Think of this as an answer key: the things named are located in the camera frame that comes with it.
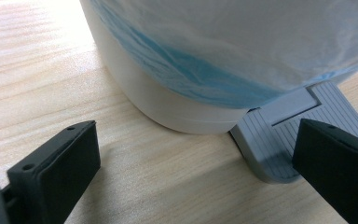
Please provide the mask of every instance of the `wood grain surface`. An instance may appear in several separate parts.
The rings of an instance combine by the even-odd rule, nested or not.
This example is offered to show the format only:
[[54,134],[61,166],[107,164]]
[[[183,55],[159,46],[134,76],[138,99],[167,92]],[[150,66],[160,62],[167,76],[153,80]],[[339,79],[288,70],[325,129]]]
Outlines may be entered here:
[[[358,111],[358,74],[340,88]],[[229,134],[144,116],[107,73],[76,0],[0,1],[0,186],[9,167],[88,119],[102,168],[67,223],[345,223],[306,181],[255,178]]]

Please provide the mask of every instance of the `white plastic bag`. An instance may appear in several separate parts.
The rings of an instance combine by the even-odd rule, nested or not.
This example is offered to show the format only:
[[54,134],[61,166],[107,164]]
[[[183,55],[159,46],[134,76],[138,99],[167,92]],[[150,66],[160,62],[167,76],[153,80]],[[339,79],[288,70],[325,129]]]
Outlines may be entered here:
[[130,56],[199,102],[258,107],[358,71],[358,0],[91,0]]

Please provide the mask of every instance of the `black plastic piece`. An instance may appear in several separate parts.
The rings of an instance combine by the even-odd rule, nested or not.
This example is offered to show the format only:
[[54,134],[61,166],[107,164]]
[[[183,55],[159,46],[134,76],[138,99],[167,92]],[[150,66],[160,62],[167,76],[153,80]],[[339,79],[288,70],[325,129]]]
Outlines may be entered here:
[[9,223],[63,223],[100,167],[95,121],[70,126],[7,171],[0,214]]
[[299,127],[293,165],[350,223],[358,223],[358,138],[310,119]]

